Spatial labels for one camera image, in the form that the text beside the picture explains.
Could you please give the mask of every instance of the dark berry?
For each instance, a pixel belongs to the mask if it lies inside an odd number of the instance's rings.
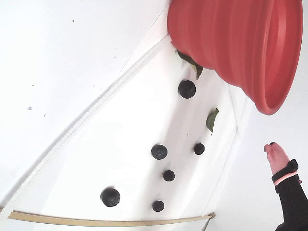
[[[171,170],[167,170],[163,173],[163,177],[165,181],[173,181],[175,178],[174,172]]]
[[[101,200],[107,207],[116,206],[120,202],[120,193],[116,189],[107,188],[101,193]]]
[[[162,160],[167,156],[168,150],[163,145],[154,145],[151,149],[151,154],[156,160]]]
[[[178,91],[183,98],[189,99],[196,94],[196,86],[190,80],[185,80],[179,84]]]
[[[196,155],[201,155],[204,152],[205,147],[203,144],[198,143],[194,146],[193,150],[194,150],[194,153],[196,153]]]
[[[152,208],[155,212],[160,212],[164,209],[165,205],[164,205],[164,202],[162,201],[155,201],[153,204],[152,204]]]

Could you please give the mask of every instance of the red bowl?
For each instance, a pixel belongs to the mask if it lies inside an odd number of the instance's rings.
[[[291,88],[303,34],[302,0],[173,0],[172,44],[241,87],[272,115]]]

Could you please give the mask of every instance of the wooden stick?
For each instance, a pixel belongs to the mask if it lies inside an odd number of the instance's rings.
[[[9,216],[9,219],[29,221],[35,223],[52,224],[52,225],[87,226],[87,227],[136,227],[136,226],[167,225],[167,224],[177,224],[177,223],[191,222],[191,221],[211,219],[211,218],[213,218],[212,215],[207,215],[203,217],[194,217],[194,218],[172,219],[172,220],[107,221],[107,220],[58,218],[58,217],[30,214],[17,211],[13,211]]]

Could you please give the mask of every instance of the black sleeve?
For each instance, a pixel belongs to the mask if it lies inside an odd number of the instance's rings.
[[[280,197],[284,219],[276,231],[308,231],[308,200],[298,175],[285,179],[275,189]]]

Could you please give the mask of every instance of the white surface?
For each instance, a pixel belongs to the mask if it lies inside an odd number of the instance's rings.
[[[274,231],[283,222],[278,194],[271,181],[263,146],[280,144],[299,164],[302,187],[308,195],[308,2],[304,4],[304,36],[296,76],[282,108],[274,115],[255,108],[244,134],[228,183],[208,231]]]
[[[0,102],[2,204],[39,155],[114,81],[137,45],[122,72],[166,33],[167,9],[156,21],[166,3],[1,3],[7,10],[0,17],[8,21],[0,25],[7,33],[1,38],[1,49],[12,56],[0,56],[5,67],[0,74],[6,76],[0,91],[6,99]],[[32,31],[24,35],[27,28]],[[189,100],[177,93],[183,79],[191,79],[197,87]],[[214,71],[204,70],[196,81],[191,67],[169,44],[74,134],[15,209],[104,220],[210,213],[215,203],[209,202],[219,194],[215,188],[221,173],[228,175],[223,172],[225,163],[232,164],[228,156],[237,125],[241,127],[245,99],[240,89],[229,87]],[[210,136],[205,121],[216,107],[220,113]],[[201,156],[193,153],[197,142],[205,144]],[[156,143],[168,148],[164,160],[150,154]],[[167,183],[161,175],[169,168],[176,179]],[[113,208],[100,201],[108,186],[121,193],[120,204]],[[151,208],[156,199],[165,202],[160,213]]]
[[[0,3],[2,205],[40,154],[114,81],[166,5],[167,0]]]

